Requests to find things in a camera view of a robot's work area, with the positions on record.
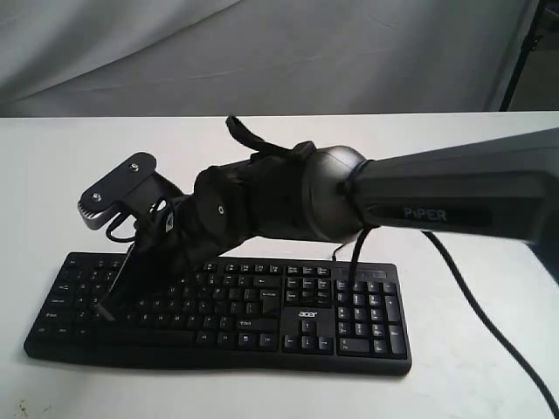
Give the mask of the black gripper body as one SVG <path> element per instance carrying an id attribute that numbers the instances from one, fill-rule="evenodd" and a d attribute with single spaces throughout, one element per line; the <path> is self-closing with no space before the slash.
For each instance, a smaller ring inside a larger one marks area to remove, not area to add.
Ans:
<path id="1" fill-rule="evenodd" d="M 236 247 L 234 196 L 181 196 L 137 231 L 124 264 L 124 299 L 160 291 Z"/>

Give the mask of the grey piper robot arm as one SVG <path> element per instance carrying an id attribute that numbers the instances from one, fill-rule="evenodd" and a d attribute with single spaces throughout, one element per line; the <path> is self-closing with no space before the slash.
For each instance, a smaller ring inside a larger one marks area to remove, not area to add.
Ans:
<path id="1" fill-rule="evenodd" d="M 414 155 L 369 160 L 305 141 L 283 148 L 237 118 L 244 161 L 211 166 L 191 194 L 156 173 L 150 155 L 122 163 L 92 189 L 103 224 L 128 216 L 135 234 L 96 304 L 113 321 L 128 302 L 254 237 L 347 243 L 380 226 L 522 241 L 558 273 L 558 132 L 548 129 Z"/>

